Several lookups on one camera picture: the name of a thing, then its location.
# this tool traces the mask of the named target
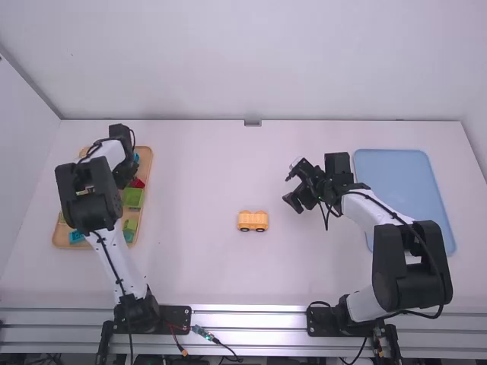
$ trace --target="light blue plastic board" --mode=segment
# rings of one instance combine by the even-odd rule
[[[427,154],[417,150],[357,150],[353,159],[359,183],[369,185],[380,200],[398,212],[417,221],[438,223],[447,255],[455,253],[457,244]],[[373,237],[366,236],[372,251]]]

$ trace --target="white backdrop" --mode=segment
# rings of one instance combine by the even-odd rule
[[[0,0],[0,43],[68,119],[462,119],[482,0]]]
[[[0,59],[1,274],[56,136],[59,118],[2,55]]]

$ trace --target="toy car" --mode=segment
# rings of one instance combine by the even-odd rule
[[[241,211],[238,214],[237,228],[242,232],[248,232],[249,230],[264,232],[269,228],[269,216],[264,211],[256,213]]]

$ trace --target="blue block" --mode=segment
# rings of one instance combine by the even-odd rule
[[[75,243],[80,243],[81,241],[84,241],[84,235],[79,233],[77,230],[73,230],[72,232],[69,232],[69,244],[75,244]]]

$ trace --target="black and white robotic arm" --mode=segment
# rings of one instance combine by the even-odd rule
[[[344,215],[374,236],[372,283],[340,298],[333,310],[338,326],[347,330],[405,309],[448,304],[453,288],[440,227],[433,221],[416,221],[396,213],[363,183],[354,182],[348,153],[325,154],[325,171],[305,158],[291,166],[301,184],[283,196],[301,213],[324,203],[336,216]],[[405,252],[421,257],[407,264]]]
[[[134,332],[150,331],[159,321],[159,305],[129,256],[123,237],[122,201],[138,169],[130,129],[109,127],[109,138],[95,141],[85,157],[55,169],[66,223],[82,233],[103,263],[115,299],[115,323]]]

